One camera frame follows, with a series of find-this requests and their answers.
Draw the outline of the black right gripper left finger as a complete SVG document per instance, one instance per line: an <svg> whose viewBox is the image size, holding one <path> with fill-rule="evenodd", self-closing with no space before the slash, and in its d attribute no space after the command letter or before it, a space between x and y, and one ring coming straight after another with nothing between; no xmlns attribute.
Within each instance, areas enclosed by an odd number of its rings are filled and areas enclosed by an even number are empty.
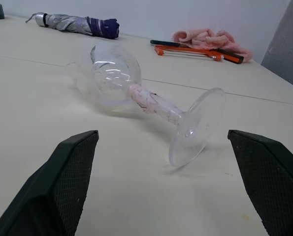
<svg viewBox="0 0 293 236"><path fill-rule="evenodd" d="M0 236L73 236L90 183L98 131L60 142L0 217Z"/></svg>

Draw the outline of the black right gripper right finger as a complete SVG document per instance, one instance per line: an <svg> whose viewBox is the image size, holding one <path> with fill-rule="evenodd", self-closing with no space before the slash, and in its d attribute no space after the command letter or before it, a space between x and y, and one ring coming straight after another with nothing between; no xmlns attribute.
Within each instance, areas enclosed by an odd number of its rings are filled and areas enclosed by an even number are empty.
<svg viewBox="0 0 293 236"><path fill-rule="evenodd" d="M273 139L229 130L245 190L270 236L293 236L293 154Z"/></svg>

